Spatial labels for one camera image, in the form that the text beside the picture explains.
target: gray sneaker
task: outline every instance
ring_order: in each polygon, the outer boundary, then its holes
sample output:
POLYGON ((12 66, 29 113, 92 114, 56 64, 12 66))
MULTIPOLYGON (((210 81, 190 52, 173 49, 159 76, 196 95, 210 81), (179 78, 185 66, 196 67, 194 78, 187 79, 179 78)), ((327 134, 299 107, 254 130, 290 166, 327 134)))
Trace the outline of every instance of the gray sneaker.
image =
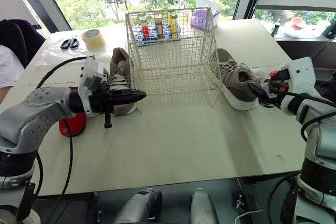
MULTIPOLYGON (((113 50, 110 62, 110 90, 130 89, 131 72, 129 56, 123 48, 113 50)), ((136 109, 135 103, 116 105, 112 115, 126 115, 136 109)))
POLYGON ((245 64, 237 64, 230 53, 218 48, 219 69, 222 78, 222 92, 229 104, 236 110, 251 110, 258 105, 257 97, 249 83, 260 85, 260 80, 245 64))

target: white wire basket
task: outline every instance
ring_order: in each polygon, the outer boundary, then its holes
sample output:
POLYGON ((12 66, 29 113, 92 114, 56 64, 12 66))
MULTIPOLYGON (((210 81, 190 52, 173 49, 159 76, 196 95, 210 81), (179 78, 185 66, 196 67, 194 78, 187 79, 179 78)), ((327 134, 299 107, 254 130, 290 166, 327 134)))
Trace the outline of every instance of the white wire basket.
POLYGON ((161 17, 157 11, 126 14, 132 87, 147 93, 137 103, 140 111, 216 101, 220 75, 211 10, 174 11, 173 21, 168 10, 161 17))

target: purple box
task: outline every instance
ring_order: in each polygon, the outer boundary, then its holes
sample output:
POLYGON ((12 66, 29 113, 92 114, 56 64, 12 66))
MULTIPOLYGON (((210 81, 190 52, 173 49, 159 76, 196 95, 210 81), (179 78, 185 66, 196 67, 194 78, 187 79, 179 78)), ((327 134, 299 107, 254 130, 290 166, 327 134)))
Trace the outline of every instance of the purple box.
MULTIPOLYGON (((207 10, 198 10, 198 11, 194 12, 192 17, 191 17, 190 25, 192 27, 198 28, 200 30, 204 30, 207 13, 208 13, 207 10)), ((213 18, 212 18, 214 27, 216 27, 217 24, 218 24, 218 18, 219 18, 219 12, 216 12, 213 15, 213 18)))

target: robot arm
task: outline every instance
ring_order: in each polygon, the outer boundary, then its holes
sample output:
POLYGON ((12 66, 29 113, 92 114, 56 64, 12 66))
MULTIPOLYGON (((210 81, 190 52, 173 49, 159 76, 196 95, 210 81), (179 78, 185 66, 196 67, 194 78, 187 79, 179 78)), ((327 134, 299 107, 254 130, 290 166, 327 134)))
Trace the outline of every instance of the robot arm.
POLYGON ((103 64, 87 57, 78 90, 43 87, 0 114, 0 223, 24 220, 30 212, 35 185, 30 183, 34 160, 50 127, 77 113, 105 113, 110 127, 113 106, 137 102, 145 92, 110 91, 103 64))
POLYGON ((308 217, 315 223, 334 223, 336 212, 336 118, 331 114, 323 121, 310 123, 311 120, 334 113, 336 108, 334 103, 316 95, 315 81, 311 59, 306 57, 288 63, 273 74, 263 89, 250 85, 261 105, 273 104, 286 114, 295 115, 303 126, 309 124, 301 130, 303 136, 306 130, 308 137, 304 136, 307 138, 305 159, 297 177, 295 209, 291 209, 293 223, 296 223, 298 216, 308 217), (301 95, 298 97, 290 95, 291 93, 301 95))

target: scissors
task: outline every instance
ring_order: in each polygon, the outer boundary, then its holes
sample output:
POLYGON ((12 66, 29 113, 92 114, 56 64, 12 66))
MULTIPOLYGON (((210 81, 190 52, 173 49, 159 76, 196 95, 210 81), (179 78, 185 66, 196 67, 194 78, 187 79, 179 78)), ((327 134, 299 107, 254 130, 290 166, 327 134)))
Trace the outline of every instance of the scissors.
POLYGON ((72 36, 70 39, 66 39, 61 44, 61 49, 68 49, 69 47, 71 49, 77 48, 79 46, 79 41, 76 39, 76 37, 72 36))

